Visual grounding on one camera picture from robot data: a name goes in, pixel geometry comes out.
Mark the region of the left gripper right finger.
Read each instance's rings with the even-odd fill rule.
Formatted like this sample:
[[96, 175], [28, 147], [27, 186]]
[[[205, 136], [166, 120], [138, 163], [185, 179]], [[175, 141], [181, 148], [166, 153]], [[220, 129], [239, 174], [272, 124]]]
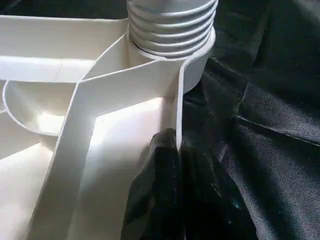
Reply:
[[183, 206], [188, 240], [255, 240], [242, 195], [222, 164], [193, 146], [181, 148]]

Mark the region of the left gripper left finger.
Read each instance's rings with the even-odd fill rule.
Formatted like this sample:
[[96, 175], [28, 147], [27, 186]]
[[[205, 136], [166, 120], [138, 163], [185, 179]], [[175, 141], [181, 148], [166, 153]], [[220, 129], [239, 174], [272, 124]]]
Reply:
[[129, 188], [122, 240], [181, 240], [181, 161], [172, 128], [156, 133]]

